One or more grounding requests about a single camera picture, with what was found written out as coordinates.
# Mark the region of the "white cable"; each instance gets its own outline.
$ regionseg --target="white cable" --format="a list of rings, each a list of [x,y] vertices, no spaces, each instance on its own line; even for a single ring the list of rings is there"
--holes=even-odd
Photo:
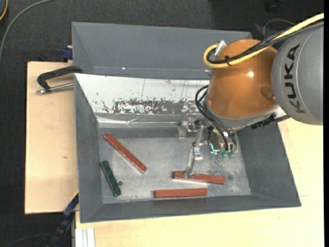
[[[47,2],[51,2],[51,1],[57,1],[57,0],[43,0],[43,1],[40,1],[40,2],[37,2],[27,8],[25,8],[24,10],[22,10],[17,16],[15,16],[15,18],[10,22],[9,26],[7,27],[6,29],[6,32],[4,34],[4,37],[2,39],[2,42],[1,42],[1,45],[0,45],[0,65],[1,65],[1,57],[2,57],[2,53],[3,53],[3,50],[4,50],[4,45],[5,45],[5,41],[6,41],[6,38],[7,38],[7,35],[8,35],[8,32],[10,30],[10,28],[12,27],[12,25],[15,23],[15,21],[22,15],[24,14],[26,11],[30,10],[31,8],[35,7],[35,6],[38,6],[38,5],[41,5],[41,4],[44,4],[44,3],[47,3]]]

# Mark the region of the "wooden board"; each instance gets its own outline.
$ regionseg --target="wooden board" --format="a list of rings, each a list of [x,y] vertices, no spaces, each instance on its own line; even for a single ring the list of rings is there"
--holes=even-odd
[[[39,74],[71,63],[27,66],[25,213],[63,211],[78,189],[73,87],[38,95]],[[73,76],[49,80],[55,86]]]

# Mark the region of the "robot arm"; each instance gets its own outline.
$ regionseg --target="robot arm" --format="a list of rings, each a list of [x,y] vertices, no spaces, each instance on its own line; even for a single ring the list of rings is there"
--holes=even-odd
[[[310,27],[302,22],[308,27],[297,25],[263,42],[234,41],[215,61],[210,55],[216,47],[210,47],[204,56],[213,68],[204,94],[209,116],[231,132],[288,117],[323,124],[324,23],[314,24],[321,19],[323,14]],[[278,50],[267,46],[282,40]]]

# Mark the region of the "green block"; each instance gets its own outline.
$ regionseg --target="green block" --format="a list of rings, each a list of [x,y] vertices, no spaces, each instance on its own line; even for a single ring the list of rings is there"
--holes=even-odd
[[[113,196],[117,197],[119,195],[121,195],[121,190],[120,187],[113,175],[112,169],[109,166],[107,161],[102,161],[100,162],[101,168],[103,170],[103,173],[106,177],[106,180],[109,184],[110,189],[112,190]]]

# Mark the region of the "gray tray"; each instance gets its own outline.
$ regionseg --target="gray tray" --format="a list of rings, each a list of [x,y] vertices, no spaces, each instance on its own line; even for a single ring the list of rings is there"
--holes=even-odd
[[[195,133],[189,133],[185,139],[177,137],[180,119],[185,116],[202,118],[191,103],[196,90],[207,83],[205,79],[209,79],[207,68],[202,65],[200,58],[203,46],[213,44],[215,31],[105,24],[74,24],[74,29],[78,31],[74,35],[75,65],[84,70],[89,66],[90,74],[96,70],[97,74],[100,70],[106,74],[75,75],[81,222],[300,206],[280,131],[275,123],[256,131],[246,129],[239,132],[239,150],[233,159],[214,156],[206,146],[202,148],[204,160],[201,171],[226,176],[225,185],[171,179],[172,171],[185,169],[191,143],[195,140]],[[136,34],[139,34],[140,39],[136,39]],[[218,32],[216,37],[220,40],[221,35],[228,34],[231,40],[249,36],[243,32],[224,31]],[[179,43],[165,39],[171,36],[179,38]],[[124,48],[130,45],[127,42],[129,38],[134,41],[131,45],[135,47],[135,54],[130,51],[129,54],[123,54]],[[120,39],[124,43],[112,41]],[[199,40],[199,44],[190,43],[191,40]],[[143,50],[155,49],[159,41],[163,45],[152,57],[158,62],[150,64],[146,57],[149,56],[148,52]],[[102,43],[107,47],[103,45],[96,49],[96,45]],[[192,48],[192,45],[198,45],[198,49]],[[120,75],[121,78],[108,75]],[[143,79],[122,76],[162,80],[159,80],[158,90],[155,91],[152,89],[154,83],[148,83],[149,79],[144,83]],[[134,89],[131,93],[125,90],[129,86]],[[156,113],[154,109],[150,113],[150,109],[136,111],[134,105],[127,106],[132,99],[139,103],[146,101],[147,106],[150,105],[150,99],[159,101],[161,96],[167,106]],[[117,109],[116,103],[120,101],[129,109]],[[147,165],[148,170],[144,174],[136,171],[106,143],[103,135],[107,132]],[[123,183],[120,187],[122,195],[117,198],[113,197],[100,170],[99,162],[103,160],[109,162],[115,177]],[[209,193],[207,197],[193,199],[155,200],[152,197],[154,189],[184,187],[207,187]]]

